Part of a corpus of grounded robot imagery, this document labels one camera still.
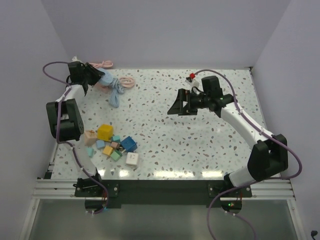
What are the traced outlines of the teal plug adapter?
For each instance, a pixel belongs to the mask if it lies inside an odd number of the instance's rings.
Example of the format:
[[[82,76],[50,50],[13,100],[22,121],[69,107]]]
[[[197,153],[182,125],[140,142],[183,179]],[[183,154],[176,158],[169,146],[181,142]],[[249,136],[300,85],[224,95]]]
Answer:
[[[119,135],[114,135],[111,137],[111,141],[112,142],[116,142],[116,143],[120,143],[121,142],[121,138]]]

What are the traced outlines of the white cube adapter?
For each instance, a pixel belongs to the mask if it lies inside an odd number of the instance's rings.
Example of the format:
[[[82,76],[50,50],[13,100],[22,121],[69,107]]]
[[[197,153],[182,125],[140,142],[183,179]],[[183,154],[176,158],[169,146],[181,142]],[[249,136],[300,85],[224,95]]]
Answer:
[[[136,168],[139,164],[139,154],[135,152],[128,152],[125,164],[129,167]]]

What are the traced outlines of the pink power strip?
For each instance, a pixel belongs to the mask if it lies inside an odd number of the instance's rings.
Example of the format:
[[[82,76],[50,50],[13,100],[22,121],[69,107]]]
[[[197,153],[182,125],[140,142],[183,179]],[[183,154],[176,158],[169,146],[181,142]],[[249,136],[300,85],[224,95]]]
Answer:
[[[109,92],[109,87],[108,86],[105,86],[105,85],[102,85],[100,84],[99,82],[96,83],[94,85],[99,91],[103,92],[103,93],[108,93]]]

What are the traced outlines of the blue cube adapter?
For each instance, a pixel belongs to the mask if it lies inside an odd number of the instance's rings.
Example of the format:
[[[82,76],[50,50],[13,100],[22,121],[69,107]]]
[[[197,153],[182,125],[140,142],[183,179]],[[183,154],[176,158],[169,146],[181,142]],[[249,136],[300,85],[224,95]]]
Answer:
[[[127,136],[120,142],[120,144],[128,153],[132,153],[138,148],[137,143],[132,139],[131,136]]]

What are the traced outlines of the peach cube adapter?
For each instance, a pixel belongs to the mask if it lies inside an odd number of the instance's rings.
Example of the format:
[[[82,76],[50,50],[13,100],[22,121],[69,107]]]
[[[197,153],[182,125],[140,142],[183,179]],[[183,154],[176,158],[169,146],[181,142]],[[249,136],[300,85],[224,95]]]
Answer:
[[[86,147],[92,146],[98,140],[98,135],[94,130],[84,131],[84,145]]]

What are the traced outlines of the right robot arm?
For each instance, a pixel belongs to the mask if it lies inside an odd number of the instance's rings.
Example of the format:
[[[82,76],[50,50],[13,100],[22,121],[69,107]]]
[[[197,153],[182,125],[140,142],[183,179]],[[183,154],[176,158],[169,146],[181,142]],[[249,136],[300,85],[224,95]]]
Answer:
[[[224,94],[217,76],[207,76],[201,82],[192,73],[186,78],[191,89],[180,88],[168,115],[195,116],[199,109],[208,109],[229,123],[248,144],[251,153],[247,165],[224,176],[223,192],[235,196],[241,186],[261,182],[288,168],[286,138],[274,135],[260,126],[238,104],[232,94]]]

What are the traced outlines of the yellow and blue cube socket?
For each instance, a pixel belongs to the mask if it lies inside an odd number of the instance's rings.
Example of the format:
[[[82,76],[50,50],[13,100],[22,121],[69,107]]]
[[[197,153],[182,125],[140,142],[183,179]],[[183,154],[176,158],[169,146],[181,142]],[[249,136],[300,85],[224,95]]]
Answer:
[[[104,75],[99,79],[98,82],[103,86],[110,86],[114,81],[113,75],[106,69],[99,68],[98,70],[104,73]]]

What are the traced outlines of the mauve plug adapter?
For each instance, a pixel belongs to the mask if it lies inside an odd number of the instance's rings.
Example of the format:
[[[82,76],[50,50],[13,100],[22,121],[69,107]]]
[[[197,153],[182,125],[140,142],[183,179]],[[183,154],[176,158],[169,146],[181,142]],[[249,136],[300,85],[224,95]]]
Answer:
[[[115,142],[115,141],[112,141],[110,143],[110,146],[114,149],[114,150],[123,150],[124,147],[119,143],[119,142]]]

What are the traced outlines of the yellow cube adapter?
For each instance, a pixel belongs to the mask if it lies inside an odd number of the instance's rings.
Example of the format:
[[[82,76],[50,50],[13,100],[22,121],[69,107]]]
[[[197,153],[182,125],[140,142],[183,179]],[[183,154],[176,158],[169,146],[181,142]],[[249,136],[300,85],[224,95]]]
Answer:
[[[98,129],[97,129],[97,138],[99,140],[103,140],[106,142],[109,142],[111,137],[114,134],[114,128],[111,125],[108,124],[102,124]]]

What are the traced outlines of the light blue plug adapter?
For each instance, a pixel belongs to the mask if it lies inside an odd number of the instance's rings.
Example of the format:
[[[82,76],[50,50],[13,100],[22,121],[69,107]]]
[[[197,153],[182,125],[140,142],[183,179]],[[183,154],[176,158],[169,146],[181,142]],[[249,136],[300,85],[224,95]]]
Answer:
[[[95,150],[92,147],[86,147],[86,152],[90,158],[94,156]]]

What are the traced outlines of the green plug adapter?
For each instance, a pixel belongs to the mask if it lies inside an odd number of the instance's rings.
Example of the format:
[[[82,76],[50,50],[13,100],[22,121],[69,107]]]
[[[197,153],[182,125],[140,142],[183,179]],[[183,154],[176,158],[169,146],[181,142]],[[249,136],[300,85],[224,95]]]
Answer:
[[[116,150],[116,149],[114,149],[113,152],[110,154],[110,157],[115,162],[117,162],[122,156],[123,156],[123,154],[120,151]]]

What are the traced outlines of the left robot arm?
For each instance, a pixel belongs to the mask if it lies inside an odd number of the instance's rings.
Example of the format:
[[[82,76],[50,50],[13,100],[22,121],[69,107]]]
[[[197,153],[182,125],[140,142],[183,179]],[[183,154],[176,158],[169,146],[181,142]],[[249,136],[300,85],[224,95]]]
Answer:
[[[54,64],[67,65],[69,76],[65,81],[46,72],[46,67]],[[76,188],[86,190],[92,196],[99,196],[103,191],[107,192],[107,189],[86,150],[85,127],[79,104],[87,95],[89,86],[95,85],[105,74],[89,63],[78,60],[50,62],[43,66],[42,71],[47,77],[66,85],[60,98],[46,104],[50,132],[58,144],[65,145],[71,152],[79,171]]]

